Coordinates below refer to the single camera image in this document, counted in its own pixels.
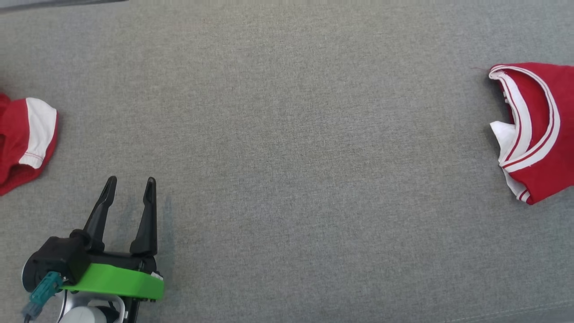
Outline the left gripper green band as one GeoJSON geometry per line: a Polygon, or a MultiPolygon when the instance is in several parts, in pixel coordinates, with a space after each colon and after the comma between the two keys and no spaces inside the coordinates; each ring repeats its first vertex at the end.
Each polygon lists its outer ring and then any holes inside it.
{"type": "MultiPolygon", "coordinates": [[[[103,252],[103,232],[106,227],[109,207],[113,204],[117,177],[106,181],[83,231],[88,237],[87,250],[103,252]]],[[[149,177],[142,198],[144,209],[130,253],[107,254],[104,260],[92,262],[75,284],[66,282],[61,289],[69,292],[91,292],[139,300],[159,301],[163,299],[165,284],[157,270],[155,255],[157,242],[157,183],[149,177]]]]}

